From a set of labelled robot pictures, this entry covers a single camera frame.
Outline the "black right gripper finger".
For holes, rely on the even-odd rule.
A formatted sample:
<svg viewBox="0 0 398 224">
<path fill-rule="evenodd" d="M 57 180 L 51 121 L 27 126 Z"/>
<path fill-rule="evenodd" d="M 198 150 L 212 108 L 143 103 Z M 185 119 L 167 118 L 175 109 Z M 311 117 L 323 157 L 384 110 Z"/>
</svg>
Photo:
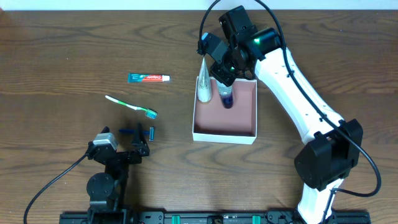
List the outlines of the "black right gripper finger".
<svg viewBox="0 0 398 224">
<path fill-rule="evenodd" d="M 208 33 L 205 40 L 198 41 L 197 53 L 202 56 L 208 54 L 215 62 L 230 61 L 229 47 L 212 33 Z"/>
<path fill-rule="evenodd" d="M 210 67 L 211 75 L 221 84 L 229 87 L 232 86 L 237 74 L 234 71 L 226 68 L 223 64 L 214 62 Z"/>
</svg>

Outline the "clear purple soap pump bottle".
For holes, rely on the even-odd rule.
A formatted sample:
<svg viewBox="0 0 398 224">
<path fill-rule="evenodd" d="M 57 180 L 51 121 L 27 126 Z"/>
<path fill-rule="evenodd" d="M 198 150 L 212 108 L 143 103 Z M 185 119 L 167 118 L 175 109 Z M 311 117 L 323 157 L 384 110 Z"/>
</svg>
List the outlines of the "clear purple soap pump bottle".
<svg viewBox="0 0 398 224">
<path fill-rule="evenodd" d="M 233 86 L 226 86 L 219 81 L 216 81 L 221 102 L 226 109 L 233 107 Z"/>
</svg>

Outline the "white Pantene conditioner tube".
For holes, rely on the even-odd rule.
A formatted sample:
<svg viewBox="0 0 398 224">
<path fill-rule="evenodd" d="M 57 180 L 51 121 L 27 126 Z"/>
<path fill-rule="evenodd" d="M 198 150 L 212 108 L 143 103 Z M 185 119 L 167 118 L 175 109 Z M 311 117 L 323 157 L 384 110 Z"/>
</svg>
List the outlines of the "white Pantene conditioner tube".
<svg viewBox="0 0 398 224">
<path fill-rule="evenodd" d="M 212 87 L 206 60 L 203 57 L 197 83 L 197 98 L 202 103 L 208 103 L 212 97 Z"/>
</svg>

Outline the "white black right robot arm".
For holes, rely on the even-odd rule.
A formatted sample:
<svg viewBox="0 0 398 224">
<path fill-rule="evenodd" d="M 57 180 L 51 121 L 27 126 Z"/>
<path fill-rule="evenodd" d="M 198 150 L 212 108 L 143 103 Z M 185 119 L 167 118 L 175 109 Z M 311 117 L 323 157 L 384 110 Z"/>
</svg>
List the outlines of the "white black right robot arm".
<svg viewBox="0 0 398 224">
<path fill-rule="evenodd" d="M 197 52 L 213 59 L 213 77 L 232 86 L 243 77 L 263 82 L 294 122 L 303 149 L 294 160 L 304 182 L 302 198 L 287 223 L 361 223 L 362 215 L 345 215 L 331 208 L 335 194 L 359 159 L 363 129 L 331 109 L 296 66 L 280 25 L 258 30 L 238 6 L 219 22 L 225 40 L 200 33 Z"/>
</svg>

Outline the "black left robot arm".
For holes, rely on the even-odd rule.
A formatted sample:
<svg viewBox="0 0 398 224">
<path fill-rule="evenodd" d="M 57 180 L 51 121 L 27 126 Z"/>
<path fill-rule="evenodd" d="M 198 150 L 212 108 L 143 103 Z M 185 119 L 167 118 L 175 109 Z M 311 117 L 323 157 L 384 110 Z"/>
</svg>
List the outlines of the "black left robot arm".
<svg viewBox="0 0 398 224">
<path fill-rule="evenodd" d="M 132 146 L 131 151 L 118 152 L 118 142 L 108 127 L 88 143 L 88 159 L 104 165 L 105 170 L 93 175 L 86 185 L 90 196 L 86 223 L 132 223 L 136 219 L 124 206 L 124 196 L 129 166 L 140 164 L 150 153 L 142 124 L 137 125 Z"/>
</svg>

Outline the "blue disposable razor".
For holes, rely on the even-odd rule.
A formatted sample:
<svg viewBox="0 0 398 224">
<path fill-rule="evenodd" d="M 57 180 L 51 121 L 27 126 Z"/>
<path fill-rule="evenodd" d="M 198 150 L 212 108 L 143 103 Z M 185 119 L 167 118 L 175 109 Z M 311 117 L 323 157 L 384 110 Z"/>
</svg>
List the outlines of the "blue disposable razor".
<svg viewBox="0 0 398 224">
<path fill-rule="evenodd" d="M 136 132 L 136 130 L 135 129 L 120 129 L 119 132 L 124 133 L 124 134 L 134 134 Z M 148 131 L 143 131 L 143 133 L 144 133 L 144 135 L 147 135 L 149 137 L 149 141 L 154 140 L 154 133 L 155 133 L 154 127 L 150 127 L 150 129 Z"/>
</svg>

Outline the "green white toothbrush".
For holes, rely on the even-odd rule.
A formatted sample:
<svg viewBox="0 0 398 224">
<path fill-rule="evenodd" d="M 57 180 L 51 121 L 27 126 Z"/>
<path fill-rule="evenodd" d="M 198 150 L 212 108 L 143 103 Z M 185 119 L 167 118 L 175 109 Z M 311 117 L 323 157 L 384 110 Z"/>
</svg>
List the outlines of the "green white toothbrush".
<svg viewBox="0 0 398 224">
<path fill-rule="evenodd" d="M 145 115 L 146 115 L 148 118 L 150 118 L 150 119 L 156 119 L 156 117 L 157 117 L 157 112 L 154 111 L 154 110 L 152 110 L 152 109 L 143 108 L 143 107 L 135 106 L 135 105 L 131 105 L 131 104 L 129 104 L 129 103 L 123 102 L 123 101 L 118 100 L 118 99 L 116 99 L 116 98 L 114 98 L 114 97 L 112 97 L 112 96 L 109 96 L 109 95 L 106 95 L 105 98 L 108 99 L 109 101 L 112 101 L 112 102 L 117 103 L 117 104 L 119 104 L 119 105 L 126 106 L 126 107 L 128 107 L 128 108 L 130 108 L 130 109 L 132 109 L 132 110 L 144 111 L 144 112 L 145 112 Z"/>
</svg>

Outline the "white box pink interior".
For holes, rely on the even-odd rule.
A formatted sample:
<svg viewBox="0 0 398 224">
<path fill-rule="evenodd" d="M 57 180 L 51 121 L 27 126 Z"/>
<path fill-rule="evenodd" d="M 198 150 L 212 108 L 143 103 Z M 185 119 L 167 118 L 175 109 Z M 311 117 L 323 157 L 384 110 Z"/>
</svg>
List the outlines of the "white box pink interior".
<svg viewBox="0 0 398 224">
<path fill-rule="evenodd" d="M 192 136 L 194 141 L 253 144 L 257 138 L 257 81 L 237 78 L 233 83 L 233 107 L 226 109 L 211 77 L 212 98 L 195 98 Z"/>
</svg>

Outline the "Colgate toothpaste tube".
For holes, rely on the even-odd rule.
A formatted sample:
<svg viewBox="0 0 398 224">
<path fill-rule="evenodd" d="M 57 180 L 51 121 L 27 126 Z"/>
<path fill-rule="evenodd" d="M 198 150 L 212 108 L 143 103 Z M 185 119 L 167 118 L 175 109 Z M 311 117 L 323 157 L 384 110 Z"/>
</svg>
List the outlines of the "Colgate toothpaste tube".
<svg viewBox="0 0 398 224">
<path fill-rule="evenodd" d="M 161 74 L 144 74 L 144 73 L 129 73 L 127 77 L 128 83 L 141 83 L 141 82 L 169 82 L 169 75 Z"/>
</svg>

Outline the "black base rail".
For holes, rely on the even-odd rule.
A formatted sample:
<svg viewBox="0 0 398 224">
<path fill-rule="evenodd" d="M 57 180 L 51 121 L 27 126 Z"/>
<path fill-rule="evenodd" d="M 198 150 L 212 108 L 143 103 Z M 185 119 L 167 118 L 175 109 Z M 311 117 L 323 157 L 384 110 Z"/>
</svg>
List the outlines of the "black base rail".
<svg viewBox="0 0 398 224">
<path fill-rule="evenodd" d="M 256 213 L 64 212 L 60 224 L 285 224 L 303 223 L 294 210 Z"/>
</svg>

